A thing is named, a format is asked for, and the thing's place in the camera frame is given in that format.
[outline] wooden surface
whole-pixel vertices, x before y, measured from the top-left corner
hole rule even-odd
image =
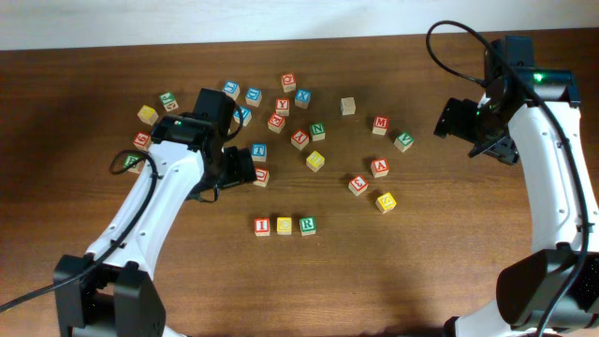
[[[599,30],[529,34],[537,64],[577,76],[597,188]],[[472,38],[433,44],[449,65],[482,76]],[[277,135],[266,123],[275,98],[292,96],[281,88],[286,72],[313,96]],[[424,36],[1,52],[0,301],[50,282],[58,259],[84,254],[116,214],[137,175],[110,176],[108,165],[133,148],[138,131],[150,131],[136,115],[141,105],[164,114],[158,95],[172,91],[176,112],[191,110],[200,88],[226,80],[238,81],[243,95],[249,86],[263,90],[232,143],[266,142],[268,162],[258,165],[270,181],[228,190],[213,205],[183,205],[155,277],[175,330],[358,335],[440,326],[491,300],[498,273],[530,254],[521,166],[468,159],[469,144],[432,134],[450,97],[477,100],[482,90],[436,66]],[[357,113],[342,118],[347,96]],[[390,117],[390,136],[416,138],[405,154],[389,135],[371,134],[378,114]],[[314,122],[325,123],[326,139],[298,151],[291,133]],[[326,157],[317,173],[305,165],[313,150]],[[391,171],[375,180],[376,156]],[[347,188],[357,174],[370,183],[359,197]],[[399,205],[382,215],[374,202],[385,192]],[[277,215],[294,218],[293,235],[257,238],[253,219]],[[316,218],[315,236],[300,236],[301,216]],[[53,295],[0,315],[0,335],[57,336]]]

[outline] white wall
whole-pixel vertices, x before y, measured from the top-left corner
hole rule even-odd
[[[599,0],[0,0],[0,50],[421,34],[443,19],[591,27]]]

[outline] wooden block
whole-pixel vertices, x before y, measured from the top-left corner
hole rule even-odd
[[[266,187],[266,185],[269,183],[269,179],[270,174],[267,169],[256,168],[256,181],[254,182],[254,185]]]
[[[256,88],[250,88],[245,94],[245,103],[252,107],[258,107],[262,101],[262,92]]]
[[[277,98],[276,112],[279,116],[289,115],[289,98]]]
[[[277,218],[277,234],[279,235],[291,235],[291,218],[289,217],[278,217]]]
[[[356,178],[352,179],[351,182],[349,182],[348,187],[349,190],[352,191],[354,195],[357,197],[361,195],[362,192],[366,191],[366,189],[368,188],[368,182],[366,181],[366,179],[364,179],[364,177],[358,175]]]
[[[323,140],[326,135],[325,125],[322,123],[310,125],[310,135],[312,135],[312,141]]]
[[[138,159],[140,159],[140,156],[135,154],[128,154],[127,158],[124,160],[123,168],[128,167]],[[127,171],[140,174],[141,170],[143,169],[143,162],[143,160],[139,161],[135,166],[129,168]]]
[[[374,159],[371,164],[374,178],[385,177],[389,173],[389,163],[385,158]]]
[[[148,134],[138,132],[138,135],[133,139],[133,145],[142,151],[148,151],[150,145],[152,145],[152,138]]]
[[[374,118],[373,133],[384,136],[389,129],[389,119],[387,117],[376,116]]]
[[[237,100],[237,97],[240,95],[241,88],[236,82],[227,81],[223,87],[223,92],[225,92],[227,96],[233,98],[233,100]]]
[[[318,170],[325,165],[325,157],[317,151],[314,151],[306,158],[306,165],[312,171],[318,172]]]
[[[382,214],[393,210],[397,206],[397,202],[390,193],[385,193],[381,197],[376,199],[376,207],[381,211]]]
[[[292,92],[296,90],[296,77],[293,74],[285,74],[281,76],[281,84],[284,92]]]
[[[254,161],[265,162],[266,161],[266,144],[254,143],[252,145],[252,159]]]
[[[312,94],[310,94],[309,91],[298,90],[298,93],[296,94],[296,107],[308,109],[311,96]]]
[[[252,120],[252,112],[249,109],[242,106],[240,106],[240,110],[241,114],[243,115],[243,126],[247,126]],[[240,122],[240,113],[238,111],[235,111],[235,113],[233,114],[233,119],[237,123]]]
[[[138,117],[147,125],[153,125],[156,123],[156,120],[158,120],[158,114],[156,113],[156,110],[145,105],[139,109]]]
[[[397,147],[398,149],[400,149],[401,152],[404,153],[405,150],[409,149],[410,146],[414,144],[414,137],[412,137],[412,135],[410,135],[409,133],[404,132],[395,139],[395,142],[393,142],[393,144],[395,144],[395,147]]]
[[[270,236],[270,219],[258,218],[254,220],[254,233],[256,236]]]
[[[309,142],[310,137],[307,133],[303,132],[303,130],[298,130],[295,134],[293,134],[293,136],[291,136],[291,143],[300,151],[303,150],[303,148],[305,148]]]
[[[173,95],[172,92],[160,95],[160,101],[166,111],[173,111],[179,107],[177,100],[175,100],[175,95]]]
[[[276,112],[274,112],[269,119],[269,129],[276,133],[281,133],[281,130],[283,130],[284,126],[285,117],[281,117]]]
[[[299,230],[301,236],[316,234],[316,219],[312,216],[301,218],[299,220]]]
[[[342,98],[341,99],[341,115],[346,116],[356,113],[356,101],[354,97]]]

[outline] cube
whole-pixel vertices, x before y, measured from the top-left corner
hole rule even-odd
[[[254,220],[254,233],[256,236],[270,236],[270,219],[258,218]]]
[[[158,114],[156,113],[156,110],[145,105],[139,109],[138,117],[147,125],[153,125],[156,123],[156,120],[158,120]]]
[[[241,88],[236,82],[227,81],[223,87],[223,92],[225,92],[225,95],[233,98],[233,100],[237,100],[237,97],[240,95]]]
[[[371,164],[374,178],[385,177],[389,173],[389,163],[385,158],[374,159]]]
[[[373,133],[384,136],[389,128],[389,119],[387,117],[376,116],[374,118]]]
[[[276,113],[279,116],[289,115],[289,98],[277,98]]]
[[[256,168],[256,181],[254,185],[266,187],[269,183],[270,174],[267,169]]]
[[[376,199],[376,207],[381,211],[382,214],[389,212],[395,208],[397,202],[390,193],[385,193],[381,197]]]
[[[249,109],[242,106],[240,106],[240,110],[241,115],[243,116],[243,126],[247,126],[252,120],[252,112]],[[235,111],[235,113],[233,114],[233,119],[237,123],[240,122],[240,113],[238,111]]]
[[[312,135],[312,141],[318,141],[325,138],[325,125],[322,123],[310,125],[310,135]]]
[[[346,116],[356,113],[356,101],[354,97],[342,98],[341,99],[341,115]]]
[[[252,144],[252,160],[258,162],[266,161],[266,144],[254,143]]]
[[[354,195],[357,197],[361,195],[364,191],[366,191],[366,189],[368,188],[368,182],[366,182],[366,179],[364,179],[364,177],[358,175],[356,178],[352,179],[349,182],[348,187],[349,190],[352,191],[352,193],[354,193]]]
[[[310,104],[310,98],[312,94],[306,90],[298,90],[296,94],[296,107],[302,109],[308,109],[308,104]]]
[[[127,158],[124,160],[123,169],[129,167],[131,164],[135,163],[136,160],[141,157],[135,154],[128,154]],[[131,168],[128,168],[127,171],[140,174],[143,169],[143,160],[140,160],[136,165]]]
[[[325,157],[317,151],[314,151],[306,158],[306,165],[312,171],[318,172],[318,170],[325,165]]]
[[[262,92],[256,88],[250,88],[245,94],[245,103],[252,107],[258,107],[262,101]]]
[[[172,92],[160,95],[160,101],[162,102],[162,105],[165,107],[166,111],[173,111],[179,107],[177,101],[175,100],[175,95],[173,95]]]
[[[312,216],[301,218],[299,220],[299,230],[301,236],[316,234],[316,219]]]
[[[291,235],[291,218],[290,217],[278,217],[277,218],[277,234]]]
[[[152,145],[152,138],[148,134],[138,132],[138,135],[133,139],[133,145],[142,151],[148,151],[150,145]]]
[[[292,92],[296,90],[296,77],[293,74],[285,74],[281,76],[281,84],[284,92]]]
[[[276,112],[273,113],[269,119],[269,129],[276,133],[281,133],[283,126],[285,126],[285,117],[279,116]]]
[[[414,144],[414,137],[412,137],[409,133],[404,132],[395,139],[393,144],[404,153],[405,150],[409,149],[410,146]]]
[[[305,148],[309,142],[310,137],[308,137],[308,134],[303,130],[298,130],[295,134],[293,134],[293,136],[291,136],[291,144],[297,147],[300,151],[303,150],[303,148]]]

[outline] brown tabletop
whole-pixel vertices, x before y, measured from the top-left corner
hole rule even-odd
[[[581,135],[591,180],[599,184],[599,30],[532,35],[539,66],[571,69],[583,101]],[[488,39],[504,34],[485,34]],[[433,38],[441,59],[483,76],[482,47],[463,34]],[[281,134],[267,128],[280,76],[296,74],[312,92],[291,109]],[[137,175],[108,165],[151,128],[142,105],[165,115],[172,91],[191,110],[200,88],[227,80],[262,90],[253,119],[231,144],[268,144],[267,188],[224,191],[215,204],[183,204],[158,259],[155,284],[168,325],[200,335],[358,335],[442,325],[492,300],[499,272],[531,253],[531,214],[520,164],[432,134],[450,97],[483,91],[439,68],[424,36],[366,37],[60,51],[0,52],[0,302],[51,281],[64,254],[81,256],[121,207]],[[340,100],[356,99],[355,115]],[[390,118],[386,136],[373,118]],[[326,139],[299,151],[291,134],[322,122]],[[402,154],[392,137],[411,133]],[[305,165],[317,150],[326,164]],[[373,158],[387,177],[374,179]],[[355,197],[349,180],[368,190]],[[395,210],[381,214],[390,192]],[[291,216],[293,235],[257,238],[256,217]],[[316,235],[298,219],[313,216]],[[0,315],[2,336],[58,336],[54,296]],[[575,336],[591,335],[575,333]]]

